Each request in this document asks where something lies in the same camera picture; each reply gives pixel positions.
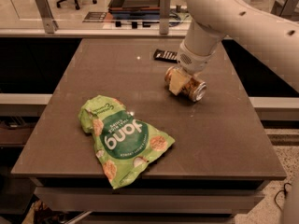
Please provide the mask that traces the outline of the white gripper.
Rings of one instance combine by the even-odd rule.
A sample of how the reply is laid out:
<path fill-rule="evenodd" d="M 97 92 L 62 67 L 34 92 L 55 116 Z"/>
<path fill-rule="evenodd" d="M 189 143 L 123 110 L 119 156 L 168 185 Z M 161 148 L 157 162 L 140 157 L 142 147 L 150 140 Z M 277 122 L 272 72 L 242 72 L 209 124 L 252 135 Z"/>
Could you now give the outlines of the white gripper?
<path fill-rule="evenodd" d="M 186 72 L 183 69 L 176 67 L 173 67 L 169 71 L 169 90 L 173 94 L 178 95 L 192 78 L 191 75 L 202 72 L 205 69 L 210 58 L 211 55 L 201 56 L 192 53 L 187 49 L 185 43 L 181 42 L 178 48 L 177 61 Z"/>

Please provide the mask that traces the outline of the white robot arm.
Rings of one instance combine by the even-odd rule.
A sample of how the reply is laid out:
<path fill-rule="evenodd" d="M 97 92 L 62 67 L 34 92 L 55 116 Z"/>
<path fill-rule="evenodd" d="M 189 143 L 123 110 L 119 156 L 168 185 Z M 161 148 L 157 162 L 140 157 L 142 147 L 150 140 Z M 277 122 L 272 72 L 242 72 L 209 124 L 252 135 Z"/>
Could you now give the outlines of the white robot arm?
<path fill-rule="evenodd" d="M 299 91 L 299 24 L 249 5 L 246 0 L 187 0 L 192 17 L 179 45 L 178 65 L 201 72 L 227 35 Z"/>

